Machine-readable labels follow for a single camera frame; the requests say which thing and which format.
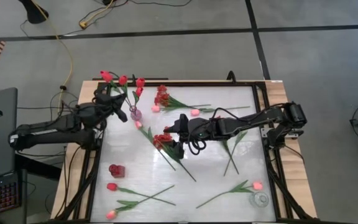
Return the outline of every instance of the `gray floor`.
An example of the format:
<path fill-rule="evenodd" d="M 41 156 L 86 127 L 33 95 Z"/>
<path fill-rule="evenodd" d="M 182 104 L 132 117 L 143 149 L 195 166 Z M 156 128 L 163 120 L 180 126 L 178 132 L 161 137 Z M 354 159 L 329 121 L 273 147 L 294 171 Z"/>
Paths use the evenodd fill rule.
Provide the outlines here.
<path fill-rule="evenodd" d="M 186 0 L 162 2 L 178 4 Z M 59 34 L 77 30 L 78 19 L 99 7 L 92 0 L 39 3 L 51 14 Z M 252 5 L 258 27 L 358 24 L 358 1 L 258 0 Z M 19 29 L 25 19 L 23 13 L 17 1 L 0 0 L 0 37 L 24 36 Z M 193 0 L 178 8 L 128 3 L 83 33 L 248 27 L 244 1 Z M 26 24 L 25 30 L 30 35 L 53 34 L 47 23 Z M 260 33 L 260 38 L 271 78 L 284 80 L 289 99 L 302 104 L 309 121 L 300 144 L 318 216 L 358 223 L 358 139 L 349 126 L 358 106 L 358 30 L 270 32 Z M 100 70 L 204 80 L 225 78 L 233 70 L 240 79 L 263 79 L 251 33 L 65 43 L 74 55 L 74 75 L 68 87 L 76 95 L 81 82 L 96 77 Z M 17 87 L 20 106 L 48 106 L 68 71 L 68 56 L 56 41 L 8 42 L 0 59 L 0 89 Z M 48 120 L 49 116 L 49 111 L 20 111 L 18 123 Z M 61 150 L 62 146 L 44 146 L 31 153 Z M 53 189 L 54 183 L 46 180 L 34 182 Z M 31 220 L 45 218 L 44 200 L 49 192 L 38 188 L 36 192 L 32 195 Z"/>

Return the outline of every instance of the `red flower head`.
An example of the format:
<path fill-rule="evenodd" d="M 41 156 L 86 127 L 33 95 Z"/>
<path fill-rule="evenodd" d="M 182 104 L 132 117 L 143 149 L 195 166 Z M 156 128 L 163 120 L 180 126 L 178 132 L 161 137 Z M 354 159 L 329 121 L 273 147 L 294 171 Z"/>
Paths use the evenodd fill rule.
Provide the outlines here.
<path fill-rule="evenodd" d="M 164 93 L 161 95 L 161 100 L 168 101 L 169 100 L 169 93 Z"/>
<path fill-rule="evenodd" d="M 137 80 L 136 80 L 136 87 L 137 88 L 142 88 L 143 86 L 144 86 L 144 83 L 145 83 L 146 81 L 144 80 L 144 78 L 138 78 Z"/>
<path fill-rule="evenodd" d="M 100 71 L 100 75 L 102 76 L 103 80 L 107 83 L 111 82 L 112 75 L 108 71 Z"/>
<path fill-rule="evenodd" d="M 153 145 L 157 149 L 162 149 L 162 144 L 172 141 L 172 136 L 169 133 L 155 135 L 153 139 Z"/>
<path fill-rule="evenodd" d="M 137 95 L 137 97 L 140 97 L 141 96 L 141 94 L 143 93 L 143 88 L 142 87 L 138 87 L 137 89 L 136 89 L 136 95 Z"/>
<path fill-rule="evenodd" d="M 165 87 L 165 85 L 160 85 L 159 87 L 157 87 L 158 92 L 165 92 L 166 90 L 167 90 L 167 87 Z"/>
<path fill-rule="evenodd" d="M 128 81 L 128 78 L 126 77 L 126 75 L 121 75 L 121 77 L 119 77 L 119 79 L 118 79 L 118 83 L 122 86 L 125 85 L 127 83 L 127 81 Z"/>
<path fill-rule="evenodd" d="M 116 191 L 118 188 L 117 184 L 115 183 L 108 183 L 107 184 L 107 189 L 111 190 L 111 191 Z"/>

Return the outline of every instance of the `wooden table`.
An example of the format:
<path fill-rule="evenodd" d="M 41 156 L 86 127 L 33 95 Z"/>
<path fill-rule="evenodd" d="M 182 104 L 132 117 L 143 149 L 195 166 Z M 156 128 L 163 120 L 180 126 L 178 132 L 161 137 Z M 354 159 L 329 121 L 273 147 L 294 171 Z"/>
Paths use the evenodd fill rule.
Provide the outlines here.
<path fill-rule="evenodd" d="M 176 81 L 176 80 L 153 80 L 153 82 L 185 82 L 183 80 Z M 230 80 L 189 80 L 189 82 L 231 82 Z M 239 80 L 237 82 L 261 82 L 259 80 Z M 93 96 L 93 92 L 97 89 L 99 81 L 84 81 L 80 93 L 80 97 L 78 100 L 78 104 L 80 103 L 87 103 L 91 102 Z M 268 100 L 269 103 L 276 104 L 276 103 L 284 103 L 287 102 L 287 95 L 285 93 L 284 84 L 282 81 L 265 81 Z M 264 102 L 260 98 L 260 104 L 262 108 L 264 107 Z M 287 146 L 295 149 L 298 152 L 300 151 L 300 147 L 297 140 L 286 140 Z M 77 144 L 69 144 L 67 146 L 67 154 L 65 158 L 66 172 L 68 173 L 68 164 L 71 161 L 71 158 L 74 155 L 75 150 L 77 149 Z M 313 199 L 311 197 L 311 192 L 308 183 L 308 177 L 306 176 L 305 167 L 302 163 L 302 160 L 297 156 L 294 152 L 287 150 L 285 148 L 280 150 L 280 155 L 282 158 L 282 164 L 284 169 L 284 174 L 287 182 L 287 188 L 290 193 L 293 195 L 295 200 L 302 206 L 305 212 L 312 217 L 316 217 L 316 210 L 314 208 Z M 83 161 L 85 158 L 85 151 L 79 150 L 75 157 L 73 158 L 73 164 L 71 166 L 71 174 L 70 174 L 70 184 L 68 188 L 68 202 L 74 197 L 78 190 L 79 179 L 81 175 L 81 170 L 83 167 Z M 91 170 L 93 165 L 93 159 L 90 159 L 90 164 L 88 166 L 88 172 Z M 65 197 L 65 179 L 64 179 L 64 170 L 62 169 L 62 174 L 60 175 L 60 181 L 58 185 L 58 189 L 56 192 L 55 203 L 53 205 L 53 210 L 51 214 L 51 218 L 55 218 L 57 215 L 60 207 L 62 206 L 64 197 Z M 276 187 L 277 190 L 277 197 L 278 197 L 278 204 L 280 207 L 281 217 L 287 217 L 285 213 L 285 206 L 281 191 Z M 82 202 L 81 202 L 81 210 L 79 218 L 85 218 L 86 213 L 86 206 L 88 203 L 88 195 L 89 195 L 89 188 L 85 192 Z"/>

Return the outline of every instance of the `white table surface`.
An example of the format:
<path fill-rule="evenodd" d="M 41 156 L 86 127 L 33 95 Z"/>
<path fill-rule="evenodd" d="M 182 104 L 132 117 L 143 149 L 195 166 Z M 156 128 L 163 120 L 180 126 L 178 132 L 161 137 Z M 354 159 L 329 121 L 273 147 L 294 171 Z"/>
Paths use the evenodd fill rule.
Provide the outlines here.
<path fill-rule="evenodd" d="M 153 113 L 156 87 L 145 87 L 138 102 L 141 110 L 142 124 L 147 130 L 152 128 L 154 134 L 162 134 L 166 126 L 172 126 L 181 113 L 191 119 L 190 110 L 180 109 L 170 112 Z M 256 112 L 251 87 L 168 87 L 168 92 L 177 100 L 188 105 L 211 104 L 212 108 L 230 108 L 250 106 L 231 110 L 236 116 L 246 116 Z M 156 200 L 148 200 L 132 210 L 121 212 L 112 222 L 272 222 L 275 221 L 269 179 L 267 175 L 262 141 L 258 128 L 248 130 L 246 136 L 237 145 L 233 159 L 239 170 L 236 173 L 230 164 L 223 177 L 229 156 L 219 142 L 208 141 L 207 148 L 194 156 L 185 148 L 183 165 L 190 171 L 195 182 L 175 161 L 166 158 L 176 168 L 174 171 L 164 158 L 153 147 L 149 140 L 135 128 L 129 116 L 129 107 L 124 104 L 122 110 L 128 115 L 128 122 L 122 123 L 117 116 L 108 118 L 105 130 L 98 179 L 91 214 L 92 222 L 108 222 L 106 214 L 122 205 L 116 200 L 142 200 L 141 196 L 124 192 L 112 192 L 106 188 L 108 183 L 116 183 L 119 187 L 134 190 L 141 194 L 153 195 L 171 185 L 174 188 L 162 193 L 158 198 L 173 202 L 176 206 Z M 217 116 L 228 117 L 223 111 Z M 208 119 L 212 113 L 201 113 L 199 117 Z M 229 140 L 232 149 L 236 138 Z M 110 172 L 111 164 L 126 167 L 123 179 L 114 179 Z M 221 192 L 231 190 L 244 180 L 246 185 L 260 181 L 264 185 L 263 192 L 269 197 L 265 208 L 257 208 L 250 204 L 249 193 L 233 193 L 223 195 L 205 206 L 196 207 Z"/>

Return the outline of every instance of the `metal bracket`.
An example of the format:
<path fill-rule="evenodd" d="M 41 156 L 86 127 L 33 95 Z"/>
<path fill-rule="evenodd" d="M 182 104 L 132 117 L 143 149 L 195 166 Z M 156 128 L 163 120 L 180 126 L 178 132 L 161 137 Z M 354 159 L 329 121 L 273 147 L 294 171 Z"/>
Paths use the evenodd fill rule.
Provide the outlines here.
<path fill-rule="evenodd" d="M 262 138 L 267 138 L 267 133 L 273 128 L 261 128 L 260 135 Z M 285 137 L 290 139 L 298 139 L 298 137 L 303 134 L 303 131 L 300 129 L 291 130 Z"/>

